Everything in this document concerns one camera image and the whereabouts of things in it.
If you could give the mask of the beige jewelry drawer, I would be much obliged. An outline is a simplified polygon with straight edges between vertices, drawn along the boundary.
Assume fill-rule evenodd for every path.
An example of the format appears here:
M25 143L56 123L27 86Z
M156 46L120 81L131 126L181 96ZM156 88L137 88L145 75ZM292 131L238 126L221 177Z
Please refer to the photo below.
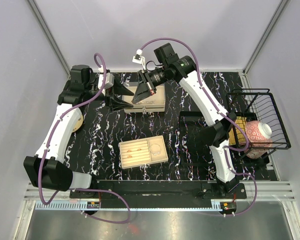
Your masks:
M159 85L156 87L156 93L136 104L133 103L133 108L124 109L125 113L158 113L164 112L166 105L165 86Z

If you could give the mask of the beige ring tray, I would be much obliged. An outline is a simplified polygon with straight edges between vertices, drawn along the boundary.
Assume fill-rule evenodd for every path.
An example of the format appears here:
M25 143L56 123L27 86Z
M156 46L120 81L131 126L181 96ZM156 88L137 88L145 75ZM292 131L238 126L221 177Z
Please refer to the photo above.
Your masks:
M122 169L165 163L169 158L162 135L120 142L119 152Z

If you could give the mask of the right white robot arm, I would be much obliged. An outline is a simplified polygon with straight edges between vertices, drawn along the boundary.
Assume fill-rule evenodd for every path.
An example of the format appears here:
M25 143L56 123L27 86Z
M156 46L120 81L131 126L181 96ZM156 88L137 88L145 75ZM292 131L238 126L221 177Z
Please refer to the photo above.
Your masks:
M155 95L157 86L167 81L178 83L204 117L207 126L201 132L203 143L209 146L216 167L217 192L220 197L229 198L239 183L227 148L236 114L228 112L214 97L202 79L195 57L179 57L170 43L155 49L154 54L161 66L152 71L138 71L138 85L131 102L137 104Z

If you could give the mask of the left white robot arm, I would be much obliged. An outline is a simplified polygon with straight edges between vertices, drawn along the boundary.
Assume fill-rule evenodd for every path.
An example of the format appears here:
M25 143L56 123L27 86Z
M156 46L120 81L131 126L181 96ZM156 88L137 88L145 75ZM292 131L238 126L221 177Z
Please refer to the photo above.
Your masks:
M102 81L105 81L105 88L97 100L105 101L112 111L133 107L118 98L119 95L133 96L133 92L121 84L110 71L106 75L96 74L88 65L74 65L63 91L58 96L55 117L45 140L34 156L26 156L23 162L34 187L63 192L80 189L87 198L93 198L98 193L98 186L92 182L90 174L72 171L64 161L70 137L83 122L85 108L80 104L98 93Z

